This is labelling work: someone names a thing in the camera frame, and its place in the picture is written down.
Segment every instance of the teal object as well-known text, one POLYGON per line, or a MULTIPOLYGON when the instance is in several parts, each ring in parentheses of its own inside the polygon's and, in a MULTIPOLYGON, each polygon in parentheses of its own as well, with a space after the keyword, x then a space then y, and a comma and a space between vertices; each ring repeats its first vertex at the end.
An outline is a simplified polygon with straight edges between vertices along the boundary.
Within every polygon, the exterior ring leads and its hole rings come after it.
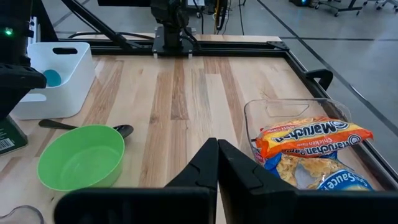
POLYGON ((46 77, 47 86, 49 86, 49 87, 59 86, 62 83, 60 74, 53 69, 48 69, 48 70, 44 71, 43 75, 46 77))
POLYGON ((122 171, 123 137, 105 125, 71 130, 51 143, 39 159, 37 175, 46 187, 72 191, 110 187, 122 171))

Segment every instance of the green led light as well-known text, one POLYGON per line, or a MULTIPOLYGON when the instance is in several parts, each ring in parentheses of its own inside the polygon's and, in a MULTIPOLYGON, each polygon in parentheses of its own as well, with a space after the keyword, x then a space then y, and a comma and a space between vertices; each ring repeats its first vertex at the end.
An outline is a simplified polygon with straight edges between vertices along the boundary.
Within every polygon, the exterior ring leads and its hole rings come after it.
POLYGON ((5 33, 7 36, 12 36, 12 34, 14 33, 14 31, 13 31, 11 28, 6 28, 6 29, 4 30, 4 33, 5 33))

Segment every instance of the maruchan ramen package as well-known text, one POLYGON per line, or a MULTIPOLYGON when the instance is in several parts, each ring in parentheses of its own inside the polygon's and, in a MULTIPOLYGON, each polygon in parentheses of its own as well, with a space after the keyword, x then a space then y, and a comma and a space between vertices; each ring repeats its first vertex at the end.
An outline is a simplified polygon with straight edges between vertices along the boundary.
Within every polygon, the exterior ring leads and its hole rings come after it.
POLYGON ((373 138, 372 132, 353 123, 324 116, 289 121, 263 129, 256 146, 265 159, 283 152, 297 157, 321 157, 373 138))
POLYGON ((278 153, 264 167, 298 189, 373 190, 367 180, 338 161, 336 153, 322 158, 278 153))

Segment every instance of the office chair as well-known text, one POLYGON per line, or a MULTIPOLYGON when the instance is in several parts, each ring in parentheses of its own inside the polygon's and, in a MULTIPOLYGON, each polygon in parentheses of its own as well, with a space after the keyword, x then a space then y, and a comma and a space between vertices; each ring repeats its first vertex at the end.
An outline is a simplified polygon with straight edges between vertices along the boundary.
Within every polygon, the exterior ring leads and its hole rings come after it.
POLYGON ((368 1, 375 1, 375 4, 378 5, 376 10, 381 10, 386 5, 386 3, 390 3, 394 6, 395 11, 398 12, 398 1, 397 0, 381 0, 381 1, 367 0, 366 2, 363 3, 363 5, 365 6, 368 3, 368 1))

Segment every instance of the orange noodle wrapper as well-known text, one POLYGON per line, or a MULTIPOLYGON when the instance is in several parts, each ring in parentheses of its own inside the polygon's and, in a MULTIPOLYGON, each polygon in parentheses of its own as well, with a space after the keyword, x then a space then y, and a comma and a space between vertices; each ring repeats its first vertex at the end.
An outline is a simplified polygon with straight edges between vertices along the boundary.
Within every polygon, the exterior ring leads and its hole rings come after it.
POLYGON ((356 124, 317 116, 263 129, 256 139, 256 146, 265 159, 279 152, 299 157, 320 157, 367 138, 373 138, 373 133, 356 124))

